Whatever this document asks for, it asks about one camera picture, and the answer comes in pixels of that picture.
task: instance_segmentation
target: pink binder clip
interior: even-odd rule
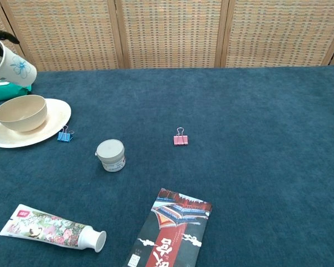
[[[173,136],[173,143],[175,146],[183,146],[188,144],[188,136],[183,135],[184,128],[178,127],[177,134]]]

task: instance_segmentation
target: floral pattern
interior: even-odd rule
[[[57,245],[78,246],[79,235],[85,226],[60,217],[32,211],[25,218],[13,220],[7,231]]]
[[[15,71],[17,75],[20,75],[21,78],[25,79],[31,72],[30,65],[28,65],[26,61],[22,61],[19,56],[14,56],[12,62],[13,64],[10,64],[10,66],[13,67],[13,71]]]

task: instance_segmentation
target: binder clip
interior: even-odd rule
[[[175,146],[183,146],[188,144],[188,136],[183,135],[184,128],[178,127],[177,134],[173,136],[173,143]]]
[[[58,141],[70,142],[73,139],[74,131],[67,132],[68,126],[64,125],[62,130],[58,132]]]

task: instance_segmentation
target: blue flower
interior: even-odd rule
[[[25,79],[27,75],[31,72],[31,67],[27,64],[26,61],[21,61],[19,56],[14,56],[12,58],[13,64],[10,66],[14,66],[13,71],[17,75],[20,75],[21,78]]]

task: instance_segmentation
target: blue binder clip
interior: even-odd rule
[[[58,141],[70,142],[73,139],[74,131],[67,132],[68,126],[64,125],[62,130],[58,132]]]

